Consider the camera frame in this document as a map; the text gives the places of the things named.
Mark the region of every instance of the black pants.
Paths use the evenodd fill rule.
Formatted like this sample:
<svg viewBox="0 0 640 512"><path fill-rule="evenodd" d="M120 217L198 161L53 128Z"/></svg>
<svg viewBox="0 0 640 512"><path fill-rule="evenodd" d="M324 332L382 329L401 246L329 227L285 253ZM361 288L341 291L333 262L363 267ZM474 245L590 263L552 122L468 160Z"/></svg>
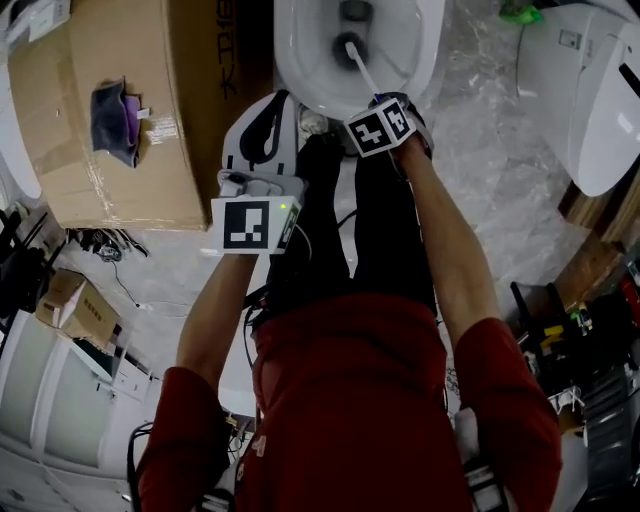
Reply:
<svg viewBox="0 0 640 512"><path fill-rule="evenodd" d="M343 149L331 134L314 135L298 155L298 176L308 182L298 225L285 254L272 256L266 308L254 327L310 302L354 292L400 295L436 314L435 296L413 193L388 153L359 159L356 170L353 279L342 252L334 195Z"/></svg>

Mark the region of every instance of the toilet bowl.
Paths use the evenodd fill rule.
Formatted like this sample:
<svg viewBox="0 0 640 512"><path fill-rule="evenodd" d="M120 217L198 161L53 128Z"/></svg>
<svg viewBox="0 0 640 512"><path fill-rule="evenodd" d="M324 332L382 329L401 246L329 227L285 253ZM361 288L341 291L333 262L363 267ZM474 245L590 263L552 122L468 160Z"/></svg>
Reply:
<svg viewBox="0 0 640 512"><path fill-rule="evenodd" d="M332 46L344 33L342 0L275 0L275 55L287 88L303 104L346 120L368 107L372 93L357 70L341 66ZM446 0L369 0L367 68L383 92L415 101L433 74Z"/></svg>

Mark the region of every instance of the small cardboard box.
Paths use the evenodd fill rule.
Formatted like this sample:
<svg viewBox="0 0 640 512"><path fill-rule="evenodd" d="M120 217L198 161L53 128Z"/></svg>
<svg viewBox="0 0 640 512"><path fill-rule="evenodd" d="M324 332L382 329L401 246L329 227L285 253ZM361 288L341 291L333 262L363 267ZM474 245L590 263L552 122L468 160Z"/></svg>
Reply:
<svg viewBox="0 0 640 512"><path fill-rule="evenodd" d="M36 318L70 338L109 353L118 315L82 274L60 269L36 309Z"/></svg>

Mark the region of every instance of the white appliance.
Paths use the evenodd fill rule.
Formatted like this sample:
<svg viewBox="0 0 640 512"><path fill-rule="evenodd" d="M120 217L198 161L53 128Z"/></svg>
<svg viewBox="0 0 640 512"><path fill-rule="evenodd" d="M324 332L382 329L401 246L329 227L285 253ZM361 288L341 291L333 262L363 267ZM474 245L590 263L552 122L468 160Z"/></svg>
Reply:
<svg viewBox="0 0 640 512"><path fill-rule="evenodd" d="M522 35L520 103L576 185L598 196L640 155L640 26L584 4L542 12Z"/></svg>
<svg viewBox="0 0 640 512"><path fill-rule="evenodd" d="M11 0L6 8L0 12L0 32L3 34L9 25L9 11L16 1ZM8 169L24 195L38 199L42 195L42 188L27 154L18 125L9 81L8 54L6 43L4 40L0 41L0 154L6 163L6 166L1 165L0 178L2 178L5 188L9 186L3 176ZM12 197L14 195L12 192L13 190L7 194L8 200L16 199L16 197Z"/></svg>
<svg viewBox="0 0 640 512"><path fill-rule="evenodd" d="M416 100L431 80L446 0L369 0L367 68L381 91ZM287 88L307 107L347 120L366 110L372 95L362 75L334 58L335 38L353 26L341 0L275 0L275 54Z"/></svg>

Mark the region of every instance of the fiducial marker cube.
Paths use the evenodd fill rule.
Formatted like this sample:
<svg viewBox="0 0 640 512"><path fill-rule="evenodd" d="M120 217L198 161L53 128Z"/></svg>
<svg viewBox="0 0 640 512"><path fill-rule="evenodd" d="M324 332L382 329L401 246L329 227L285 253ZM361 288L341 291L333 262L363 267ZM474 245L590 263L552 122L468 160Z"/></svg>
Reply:
<svg viewBox="0 0 640 512"><path fill-rule="evenodd" d="M215 254L283 254L300 213L293 196L211 201Z"/></svg>
<svg viewBox="0 0 640 512"><path fill-rule="evenodd" d="M371 107L344 124L363 158L397 148L416 131L413 120L407 118L395 98Z"/></svg>

